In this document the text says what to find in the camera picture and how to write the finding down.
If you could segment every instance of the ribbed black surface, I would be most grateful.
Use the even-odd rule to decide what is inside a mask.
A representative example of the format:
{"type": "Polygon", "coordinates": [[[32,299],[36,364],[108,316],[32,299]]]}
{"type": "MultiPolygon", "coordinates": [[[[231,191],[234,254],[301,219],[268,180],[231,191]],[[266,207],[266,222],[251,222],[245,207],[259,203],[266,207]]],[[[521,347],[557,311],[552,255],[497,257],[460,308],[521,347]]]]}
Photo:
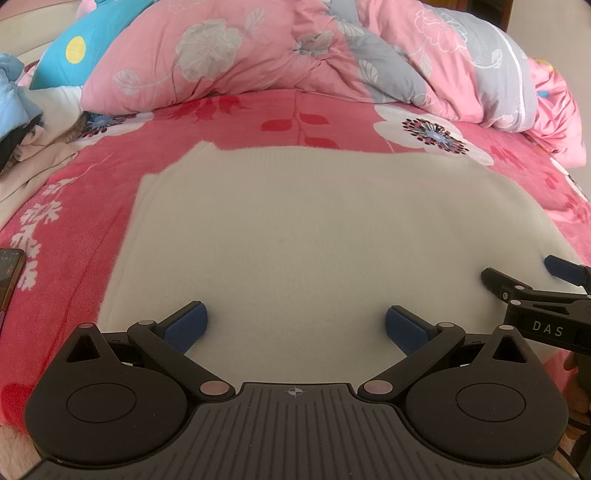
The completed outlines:
{"type": "Polygon", "coordinates": [[[346,385],[246,384],[197,409],[165,449],[133,465],[78,471],[44,462],[27,480],[562,480],[549,460],[511,469],[466,466],[428,450],[396,411],[346,385]]]}

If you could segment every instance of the white fleece blanket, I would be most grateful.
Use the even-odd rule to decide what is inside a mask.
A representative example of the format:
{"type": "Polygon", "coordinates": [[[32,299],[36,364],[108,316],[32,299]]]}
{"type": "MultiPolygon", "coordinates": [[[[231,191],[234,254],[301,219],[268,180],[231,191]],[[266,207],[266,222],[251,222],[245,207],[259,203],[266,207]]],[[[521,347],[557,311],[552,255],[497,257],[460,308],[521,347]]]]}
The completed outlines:
{"type": "Polygon", "coordinates": [[[549,254],[578,261],[526,192],[469,158],[201,143],[146,178],[98,326],[200,300],[209,327],[188,355],[237,389],[357,388],[403,357],[389,306],[488,333],[505,305],[480,285],[486,267],[578,291],[546,273],[549,254]]]}

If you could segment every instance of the light blue cloth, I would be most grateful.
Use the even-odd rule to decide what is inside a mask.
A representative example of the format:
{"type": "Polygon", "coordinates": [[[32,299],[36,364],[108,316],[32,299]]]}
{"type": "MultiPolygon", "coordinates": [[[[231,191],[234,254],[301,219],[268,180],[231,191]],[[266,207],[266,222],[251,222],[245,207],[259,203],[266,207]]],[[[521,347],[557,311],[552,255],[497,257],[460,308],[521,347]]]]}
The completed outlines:
{"type": "Polygon", "coordinates": [[[23,68],[18,58],[0,53],[0,140],[43,113],[16,84],[23,68]]]}

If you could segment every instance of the smartphone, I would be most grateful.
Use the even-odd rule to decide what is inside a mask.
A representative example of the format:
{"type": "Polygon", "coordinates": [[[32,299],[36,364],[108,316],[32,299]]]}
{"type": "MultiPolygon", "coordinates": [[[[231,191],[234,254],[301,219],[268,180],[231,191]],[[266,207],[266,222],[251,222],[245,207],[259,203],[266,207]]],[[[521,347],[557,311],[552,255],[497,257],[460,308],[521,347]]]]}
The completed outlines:
{"type": "Polygon", "coordinates": [[[19,248],[0,249],[0,333],[12,292],[17,286],[18,277],[21,276],[26,261],[27,255],[19,248]]]}

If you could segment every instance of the folded clothes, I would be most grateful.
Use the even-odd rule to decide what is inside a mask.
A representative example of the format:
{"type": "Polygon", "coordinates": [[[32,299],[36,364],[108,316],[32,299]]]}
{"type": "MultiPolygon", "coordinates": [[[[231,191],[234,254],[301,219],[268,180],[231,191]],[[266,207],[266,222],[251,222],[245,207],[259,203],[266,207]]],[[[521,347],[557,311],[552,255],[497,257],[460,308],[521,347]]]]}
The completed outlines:
{"type": "Polygon", "coordinates": [[[24,64],[16,57],[0,53],[0,140],[43,114],[16,84],[23,68],[24,64]]]}
{"type": "Polygon", "coordinates": [[[26,160],[57,141],[82,117],[80,87],[57,87],[25,90],[27,98],[46,113],[43,123],[30,132],[14,150],[18,161],[26,160]]]}
{"type": "Polygon", "coordinates": [[[0,175],[0,229],[35,195],[51,175],[77,156],[69,145],[54,143],[0,175]]]}
{"type": "Polygon", "coordinates": [[[41,115],[37,115],[24,127],[16,127],[6,137],[0,140],[0,173],[7,166],[9,158],[11,158],[14,149],[22,143],[27,134],[34,132],[41,121],[41,115]]]}

